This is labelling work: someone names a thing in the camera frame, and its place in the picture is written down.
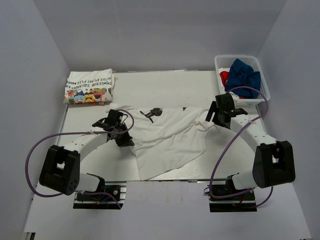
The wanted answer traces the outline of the white t-shirt red graphic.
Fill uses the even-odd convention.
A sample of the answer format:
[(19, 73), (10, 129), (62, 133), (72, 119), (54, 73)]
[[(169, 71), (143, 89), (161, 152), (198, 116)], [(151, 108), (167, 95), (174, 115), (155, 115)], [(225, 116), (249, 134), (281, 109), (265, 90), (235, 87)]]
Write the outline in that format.
[(228, 83), (229, 72), (230, 72), (230, 68), (218, 69), (218, 85), (219, 85), (219, 91), (221, 94), (226, 93), (226, 88), (227, 88), (227, 91), (229, 91), (230, 89), (241, 86), (241, 84), (234, 79), (232, 79), (231, 83)]

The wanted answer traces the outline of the white t-shirt black graphic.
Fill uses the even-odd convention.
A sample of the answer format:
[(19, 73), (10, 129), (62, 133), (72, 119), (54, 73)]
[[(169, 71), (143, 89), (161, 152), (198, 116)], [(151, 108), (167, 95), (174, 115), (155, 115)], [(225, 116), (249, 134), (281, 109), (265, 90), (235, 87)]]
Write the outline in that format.
[(150, 180), (179, 169), (206, 151), (206, 136), (213, 123), (207, 108), (117, 106), (131, 114), (125, 122), (134, 146), (139, 178)]

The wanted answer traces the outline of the dark blue t-shirt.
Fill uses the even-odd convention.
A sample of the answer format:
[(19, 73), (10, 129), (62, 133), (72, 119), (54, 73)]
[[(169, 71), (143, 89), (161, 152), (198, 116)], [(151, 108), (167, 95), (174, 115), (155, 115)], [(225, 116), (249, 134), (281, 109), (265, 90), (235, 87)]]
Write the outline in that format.
[(237, 58), (230, 67), (224, 90), (228, 92), (237, 88), (232, 90), (232, 92), (244, 99), (256, 99), (258, 97), (258, 92), (243, 87), (249, 87), (260, 91), (261, 73), (259, 71), (254, 71), (250, 65)]

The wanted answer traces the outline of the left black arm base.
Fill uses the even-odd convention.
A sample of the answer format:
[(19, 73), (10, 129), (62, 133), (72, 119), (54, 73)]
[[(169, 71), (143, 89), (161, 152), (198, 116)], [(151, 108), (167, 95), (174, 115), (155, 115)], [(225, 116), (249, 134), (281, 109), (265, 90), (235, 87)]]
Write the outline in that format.
[(73, 209), (83, 210), (120, 210), (126, 198), (126, 182), (106, 182), (99, 195), (76, 193)]

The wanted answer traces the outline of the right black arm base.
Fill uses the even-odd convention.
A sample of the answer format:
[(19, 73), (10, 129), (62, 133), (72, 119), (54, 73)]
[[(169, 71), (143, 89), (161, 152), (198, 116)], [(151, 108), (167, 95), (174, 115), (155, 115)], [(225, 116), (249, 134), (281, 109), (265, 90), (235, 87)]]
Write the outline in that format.
[(208, 196), (209, 210), (211, 213), (245, 213), (256, 212), (256, 198), (251, 191), (229, 198), (213, 198), (209, 195), (209, 185), (203, 190), (203, 193)]

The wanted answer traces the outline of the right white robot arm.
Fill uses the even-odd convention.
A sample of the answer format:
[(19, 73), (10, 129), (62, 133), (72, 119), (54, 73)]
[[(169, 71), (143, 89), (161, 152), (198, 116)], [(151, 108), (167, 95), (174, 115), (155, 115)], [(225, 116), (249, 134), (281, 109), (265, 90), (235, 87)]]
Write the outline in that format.
[(236, 108), (230, 93), (220, 94), (211, 103), (205, 119), (235, 133), (232, 141), (242, 138), (254, 151), (251, 170), (230, 175), (223, 189), (209, 182), (209, 194), (215, 199), (238, 199), (255, 188), (292, 183), (296, 179), (293, 146), (279, 141), (255, 125), (243, 108)]

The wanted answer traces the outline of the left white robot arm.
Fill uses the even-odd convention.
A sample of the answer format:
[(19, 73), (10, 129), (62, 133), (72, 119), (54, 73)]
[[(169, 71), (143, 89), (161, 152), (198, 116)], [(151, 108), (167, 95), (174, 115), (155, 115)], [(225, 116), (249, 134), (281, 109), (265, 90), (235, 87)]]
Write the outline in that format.
[(81, 162), (109, 141), (115, 141), (120, 148), (133, 147), (135, 144), (129, 130), (134, 123), (128, 111), (111, 109), (107, 117), (93, 123), (90, 131), (81, 133), (79, 138), (63, 146), (52, 145), (39, 176), (40, 185), (66, 196), (84, 192), (96, 200), (103, 198), (105, 180), (91, 173), (81, 173)]

